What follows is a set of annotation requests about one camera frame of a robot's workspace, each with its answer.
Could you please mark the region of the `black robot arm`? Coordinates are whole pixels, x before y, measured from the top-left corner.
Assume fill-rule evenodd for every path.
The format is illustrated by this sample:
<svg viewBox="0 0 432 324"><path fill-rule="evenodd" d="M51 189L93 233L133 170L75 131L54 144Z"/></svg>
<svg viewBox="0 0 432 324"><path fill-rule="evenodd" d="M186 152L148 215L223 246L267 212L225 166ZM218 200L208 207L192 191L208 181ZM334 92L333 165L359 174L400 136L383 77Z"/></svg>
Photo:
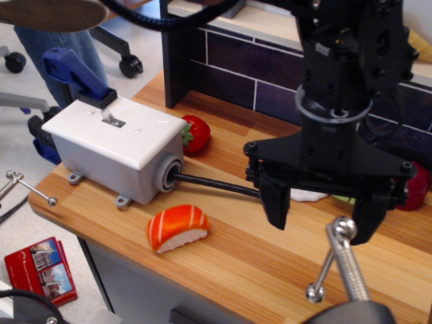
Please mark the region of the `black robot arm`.
<svg viewBox="0 0 432 324"><path fill-rule="evenodd" d="M416 168L363 140L357 126L373 103L412 77L401 1L276 1L296 18L304 51L296 108L299 132L244 146L246 175L269 223L286 226L293 189L354 198L358 232L368 242L389 210L403 205Z"/></svg>

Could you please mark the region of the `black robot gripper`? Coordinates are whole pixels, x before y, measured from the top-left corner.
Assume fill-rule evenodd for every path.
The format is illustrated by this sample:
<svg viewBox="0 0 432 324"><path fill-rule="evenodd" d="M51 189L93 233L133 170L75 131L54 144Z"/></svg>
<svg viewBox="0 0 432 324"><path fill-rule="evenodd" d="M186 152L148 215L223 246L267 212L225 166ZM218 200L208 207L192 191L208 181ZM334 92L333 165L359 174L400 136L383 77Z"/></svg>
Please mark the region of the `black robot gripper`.
<svg viewBox="0 0 432 324"><path fill-rule="evenodd" d="M292 188L351 196L356 199L352 219L357 226L351 245L369 242L387 210L405 205L415 167L358 134L358 123L371 110L372 100L337 110L301 86L295 104L303 121L299 132L244 147L247 179L259 191L268 222L285 229Z"/></svg>

